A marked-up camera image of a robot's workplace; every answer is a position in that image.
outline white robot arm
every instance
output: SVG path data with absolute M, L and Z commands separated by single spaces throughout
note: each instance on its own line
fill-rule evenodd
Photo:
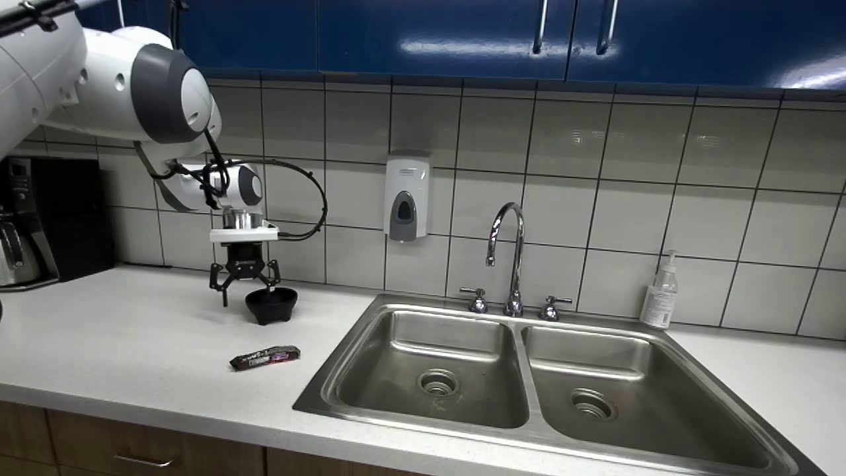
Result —
M 224 296 L 239 279 L 273 287 L 279 269 L 271 263 L 273 279 L 265 279 L 263 243 L 301 242 L 322 228 L 320 182 L 294 164 L 263 161 L 312 181 L 322 220 L 288 236 L 252 214 L 263 201 L 253 161 L 218 152 L 219 109 L 194 62 L 153 29 L 83 29 L 74 10 L 71 0 L 0 0 L 0 160 L 38 124 L 131 141 L 173 209 L 223 209 L 224 224 L 210 239 L 227 247 L 227 264 L 212 264 L 212 289 Z

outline drain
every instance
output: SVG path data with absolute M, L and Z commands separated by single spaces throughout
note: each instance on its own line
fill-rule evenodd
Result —
M 571 403 L 581 416 L 591 419 L 613 419 L 616 413 L 605 395 L 594 390 L 576 390 Z
M 419 387 L 429 396 L 448 400 L 457 392 L 457 378 L 448 367 L 429 367 L 425 372 L 420 372 Z

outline backsplash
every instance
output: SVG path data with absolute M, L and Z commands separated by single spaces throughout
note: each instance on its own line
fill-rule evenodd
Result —
M 679 322 L 846 339 L 846 103 L 351 83 L 218 83 L 231 157 L 292 160 L 329 187 L 329 228 L 276 243 L 283 275 L 419 296 L 509 290 L 487 230 L 524 205 L 524 302 L 634 317 L 666 252 Z M 380 234 L 384 160 L 433 164 L 432 236 Z M 121 142 L 39 131 L 18 154 L 97 157 L 125 263 L 207 269 L 212 214 L 178 214 Z M 309 182 L 265 173 L 268 218 L 308 228 Z

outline wall-mounted soap dispenser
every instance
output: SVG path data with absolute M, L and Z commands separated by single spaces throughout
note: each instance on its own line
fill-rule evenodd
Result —
M 388 160 L 384 230 L 392 242 L 419 242 L 429 234 L 429 182 L 429 161 L 412 157 Z

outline soap dispenser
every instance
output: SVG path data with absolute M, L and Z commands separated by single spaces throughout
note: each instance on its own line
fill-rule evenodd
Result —
M 645 289 L 639 322 L 650 329 L 670 329 L 679 296 L 678 253 L 670 253 L 658 267 L 655 281 Z
M 432 164 L 415 157 L 386 161 L 384 234 L 392 242 L 419 242 L 429 234 Z

